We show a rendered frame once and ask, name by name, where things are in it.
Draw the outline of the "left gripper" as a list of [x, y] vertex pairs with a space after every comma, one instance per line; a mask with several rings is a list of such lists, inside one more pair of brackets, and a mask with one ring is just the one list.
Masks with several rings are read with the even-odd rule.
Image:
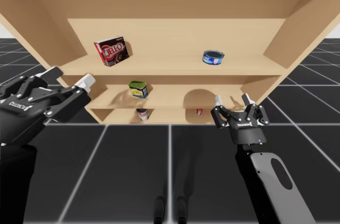
[[[31, 77], [17, 76], [0, 86], [0, 97], [8, 97], [0, 100], [1, 144], [28, 144], [43, 130], [47, 118], [68, 122], [91, 101], [89, 92], [96, 80], [90, 73], [71, 87], [29, 96], [34, 88], [47, 87], [48, 79], [56, 80], [62, 75], [62, 70], [54, 66]], [[32, 101], [45, 95], [47, 100]]]

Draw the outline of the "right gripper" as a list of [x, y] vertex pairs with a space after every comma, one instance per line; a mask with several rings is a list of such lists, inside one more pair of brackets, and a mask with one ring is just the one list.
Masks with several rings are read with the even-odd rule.
[[264, 106], [257, 105], [247, 93], [242, 95], [242, 100], [245, 111], [233, 112], [222, 105], [220, 95], [215, 97], [215, 106], [210, 113], [216, 127], [229, 126], [232, 141], [236, 145], [266, 143], [266, 137], [259, 127], [269, 125]]

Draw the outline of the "blue flat can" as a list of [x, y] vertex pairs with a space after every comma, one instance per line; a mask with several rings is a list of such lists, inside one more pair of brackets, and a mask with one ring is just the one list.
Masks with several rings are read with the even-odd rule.
[[202, 61], [209, 65], [219, 65], [222, 63], [224, 53], [217, 50], [206, 50], [203, 53]]

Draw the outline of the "brown and red carton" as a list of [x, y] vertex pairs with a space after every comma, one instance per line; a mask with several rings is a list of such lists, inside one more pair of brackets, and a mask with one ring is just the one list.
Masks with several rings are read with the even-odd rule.
[[130, 57], [124, 38], [117, 36], [94, 42], [94, 46], [106, 66], [113, 66]]

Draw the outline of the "green and blue rectangular can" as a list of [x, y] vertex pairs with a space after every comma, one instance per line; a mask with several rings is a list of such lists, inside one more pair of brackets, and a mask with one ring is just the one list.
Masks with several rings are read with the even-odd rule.
[[131, 81], [129, 88], [135, 97], [146, 98], [148, 96], [147, 84], [145, 82]]

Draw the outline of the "red and white can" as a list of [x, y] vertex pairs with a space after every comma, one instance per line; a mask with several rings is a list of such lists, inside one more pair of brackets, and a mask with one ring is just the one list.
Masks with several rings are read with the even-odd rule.
[[145, 122], [149, 119], [150, 117], [150, 111], [149, 109], [136, 109], [138, 118], [142, 121]]

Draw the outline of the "pale wooden shelf unit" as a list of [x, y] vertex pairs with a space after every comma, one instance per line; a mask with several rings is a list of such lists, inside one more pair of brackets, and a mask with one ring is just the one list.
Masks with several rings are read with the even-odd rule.
[[[211, 123], [220, 95], [262, 102], [340, 23], [340, 0], [0, 0], [0, 23], [62, 85], [91, 73], [87, 111], [102, 124]], [[123, 37], [130, 57], [104, 65], [94, 42]], [[206, 50], [222, 63], [202, 61]], [[132, 95], [131, 81], [148, 96]], [[203, 109], [202, 115], [196, 109]]]

